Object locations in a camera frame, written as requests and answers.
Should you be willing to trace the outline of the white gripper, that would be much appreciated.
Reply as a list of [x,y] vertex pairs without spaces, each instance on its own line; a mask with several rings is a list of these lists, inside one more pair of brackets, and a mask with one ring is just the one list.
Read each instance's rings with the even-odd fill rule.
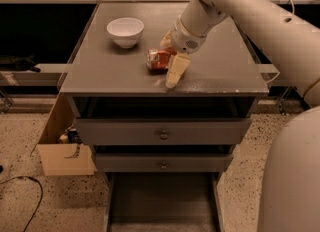
[[166,87],[172,89],[177,86],[182,75],[190,65],[191,53],[198,51],[204,42],[205,37],[195,36],[190,33],[183,25],[182,20],[178,17],[172,27],[160,41],[161,48],[173,47],[177,52],[172,54],[168,63],[166,74]]

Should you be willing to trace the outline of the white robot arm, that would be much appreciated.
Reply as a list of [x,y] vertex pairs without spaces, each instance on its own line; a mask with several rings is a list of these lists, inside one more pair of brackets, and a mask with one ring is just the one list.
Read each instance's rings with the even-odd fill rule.
[[268,0],[191,0],[161,41],[177,55],[166,86],[175,87],[188,55],[231,17],[311,109],[275,138],[267,157],[257,232],[320,232],[320,31]]

